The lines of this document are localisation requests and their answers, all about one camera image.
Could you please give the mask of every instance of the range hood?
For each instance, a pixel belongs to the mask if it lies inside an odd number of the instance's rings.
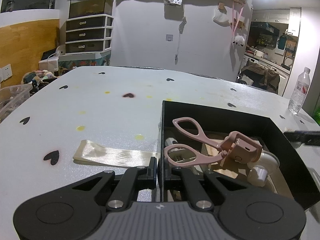
[[[279,36],[280,31],[266,22],[252,22],[250,28],[255,29],[256,32],[271,35],[271,36]]]

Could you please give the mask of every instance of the wooden panel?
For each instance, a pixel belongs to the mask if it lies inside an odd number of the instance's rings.
[[[19,23],[0,28],[0,67],[11,64],[12,77],[1,87],[20,84],[23,75],[38,70],[42,53],[57,47],[59,19]]]

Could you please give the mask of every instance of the bottle label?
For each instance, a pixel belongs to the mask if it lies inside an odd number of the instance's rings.
[[[309,89],[309,85],[307,85],[306,83],[297,81],[296,89],[306,95]]]

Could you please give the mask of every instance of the open cardboard box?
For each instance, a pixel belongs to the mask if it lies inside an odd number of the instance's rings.
[[[292,147],[279,128],[268,117],[247,114],[232,110],[209,106],[192,105],[179,102],[163,101],[161,125],[161,158],[158,173],[160,173],[160,197],[164,198],[164,132],[170,130],[174,133],[178,143],[187,144],[203,154],[214,155],[208,146],[194,141],[179,133],[172,124],[172,120],[180,117],[191,117],[197,120],[206,135],[214,139],[222,139],[232,131],[239,131],[246,136],[256,138],[265,150],[272,152],[280,161],[280,168],[268,178],[266,188],[275,193],[294,198],[305,210],[320,200],[320,192],[304,162]],[[180,123],[184,129],[193,129],[188,122]],[[212,164],[210,169],[221,170]],[[238,169],[228,168],[231,177],[236,176],[242,181],[246,180],[248,171],[244,167]]]

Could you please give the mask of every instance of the yellow spot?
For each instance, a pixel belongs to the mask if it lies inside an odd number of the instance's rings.
[[[77,127],[77,131],[83,131],[83,130],[84,130],[84,128],[85,128],[85,126],[84,126],[84,125],[78,126],[78,127]]]
[[[134,137],[136,140],[142,141],[144,139],[144,136],[141,134],[138,134]]]

